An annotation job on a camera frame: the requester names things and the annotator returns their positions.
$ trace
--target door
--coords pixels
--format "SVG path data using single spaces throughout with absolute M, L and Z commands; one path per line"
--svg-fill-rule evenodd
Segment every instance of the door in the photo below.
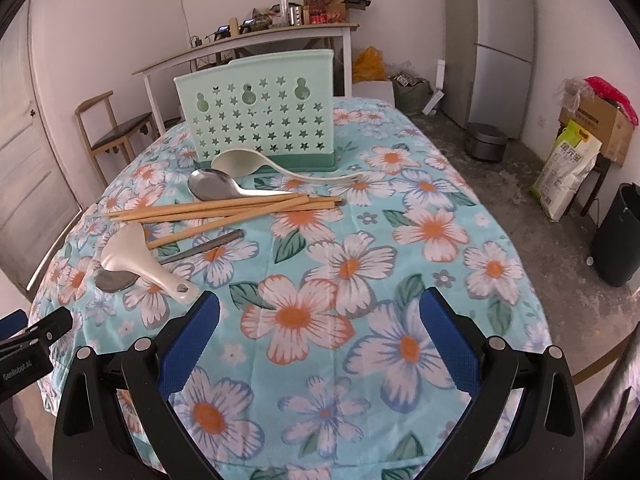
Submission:
M 22 6 L 0 39 L 0 268 L 22 291 L 79 211 L 40 119 Z
M 533 61 L 533 0 L 478 0 L 478 44 Z

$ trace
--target yellow plastic bag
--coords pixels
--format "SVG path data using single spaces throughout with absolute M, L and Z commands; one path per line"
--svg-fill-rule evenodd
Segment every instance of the yellow plastic bag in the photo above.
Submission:
M 384 81 L 386 79 L 385 66 L 382 63 L 382 54 L 374 46 L 360 54 L 353 62 L 353 82 L 360 81 Z

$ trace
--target floral tablecloth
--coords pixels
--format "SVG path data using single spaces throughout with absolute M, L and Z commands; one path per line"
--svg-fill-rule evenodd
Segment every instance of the floral tablecloth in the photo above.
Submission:
M 468 402 L 420 322 L 417 298 L 428 286 L 486 335 L 529 351 L 550 343 L 513 245 L 429 139 L 373 100 L 337 98 L 334 125 L 337 173 L 364 171 L 364 182 L 311 186 L 260 174 L 240 184 L 341 196 L 344 207 L 244 222 L 234 226 L 243 240 L 170 267 L 220 298 L 220 324 L 172 403 L 228 480 L 411 478 Z M 53 373 L 40 381 L 52 413 L 74 348 L 121 351 L 187 310 L 142 279 L 104 294 L 94 277 L 120 227 L 102 214 L 192 202 L 194 158 L 185 124 L 172 128 L 87 210 L 50 264 L 31 321 L 60 305 L 74 318 L 52 348 Z M 146 236 L 199 222 L 145 225 Z M 129 397 L 120 400 L 144 460 L 161 467 Z M 516 404 L 513 396 L 480 465 L 495 458 Z

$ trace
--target concrete floor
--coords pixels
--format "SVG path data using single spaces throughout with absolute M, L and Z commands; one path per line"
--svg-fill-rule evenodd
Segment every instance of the concrete floor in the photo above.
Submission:
M 547 219 L 528 191 L 543 165 L 529 148 L 510 140 L 502 162 L 478 162 L 464 152 L 464 131 L 442 113 L 434 118 L 419 114 L 410 119 L 471 184 L 511 237 L 542 302 L 552 340 L 564 351 L 572 373 L 631 332 L 640 319 L 638 299 L 632 298 L 626 287 L 607 285 L 586 265 L 596 226 L 588 216 L 580 217 L 577 204 L 561 221 Z M 608 371 L 576 388 L 582 409 Z

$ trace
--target black trash can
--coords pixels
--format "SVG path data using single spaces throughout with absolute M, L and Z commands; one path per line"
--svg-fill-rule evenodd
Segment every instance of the black trash can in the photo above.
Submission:
M 621 184 L 591 242 L 591 256 L 600 277 L 623 286 L 640 267 L 640 187 Z

